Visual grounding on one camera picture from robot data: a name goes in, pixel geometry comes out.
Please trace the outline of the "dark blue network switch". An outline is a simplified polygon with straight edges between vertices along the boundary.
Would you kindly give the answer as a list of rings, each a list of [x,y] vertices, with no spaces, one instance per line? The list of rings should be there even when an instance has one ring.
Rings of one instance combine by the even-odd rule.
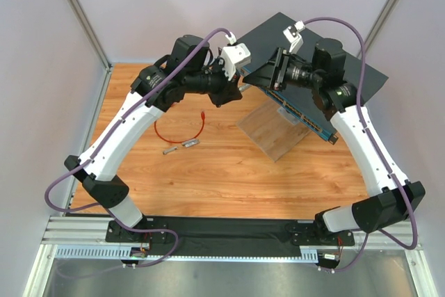
[[[306,28],[301,32],[303,45],[297,54],[290,54],[283,30],[295,22],[277,13],[243,35],[240,41],[250,50],[251,62],[241,73],[244,78],[259,69],[276,48],[285,48],[289,54],[286,86],[282,90],[258,88],[323,140],[336,143],[332,116],[357,102],[368,102],[388,78],[345,51],[342,42]]]

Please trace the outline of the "silver transceiver module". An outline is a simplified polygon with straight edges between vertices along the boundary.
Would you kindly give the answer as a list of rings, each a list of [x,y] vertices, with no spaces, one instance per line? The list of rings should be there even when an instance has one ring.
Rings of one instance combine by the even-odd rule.
[[[174,152],[174,151],[176,151],[176,150],[178,150],[179,148],[177,147],[177,146],[174,146],[174,147],[169,147],[168,149],[165,149],[164,151],[163,151],[163,155],[167,155],[167,154],[169,154],[169,153],[171,153],[171,152]]]
[[[199,139],[197,139],[197,138],[192,138],[192,139],[190,139],[190,140],[188,140],[188,141],[184,141],[181,145],[182,145],[183,147],[192,147],[192,146],[197,145],[197,144],[199,144],[199,143],[200,143],[200,140],[199,140]]]

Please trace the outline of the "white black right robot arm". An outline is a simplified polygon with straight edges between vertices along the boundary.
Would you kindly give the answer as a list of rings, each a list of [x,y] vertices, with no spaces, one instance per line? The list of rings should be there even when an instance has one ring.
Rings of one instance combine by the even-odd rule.
[[[359,167],[368,198],[317,214],[318,229],[324,234],[345,230],[386,234],[386,227],[409,219],[412,242],[406,244],[394,236],[391,240],[413,250],[418,243],[414,210],[426,191],[421,182],[411,182],[391,159],[362,105],[358,89],[344,80],[346,56],[342,43],[332,38],[322,38],[315,44],[311,62],[278,47],[244,81],[269,92],[281,91],[288,85],[310,89],[316,107],[344,139]]]

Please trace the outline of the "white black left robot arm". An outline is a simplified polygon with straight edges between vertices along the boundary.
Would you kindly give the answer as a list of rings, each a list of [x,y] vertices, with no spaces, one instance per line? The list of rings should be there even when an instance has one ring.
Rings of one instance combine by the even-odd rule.
[[[251,53],[235,38],[216,58],[209,43],[195,35],[177,38],[170,54],[142,69],[125,101],[100,137],[80,156],[70,155],[65,167],[87,193],[117,219],[113,232],[125,241],[144,241],[149,224],[129,196],[118,168],[143,133],[187,93],[208,95],[220,107],[240,100],[239,68]]]

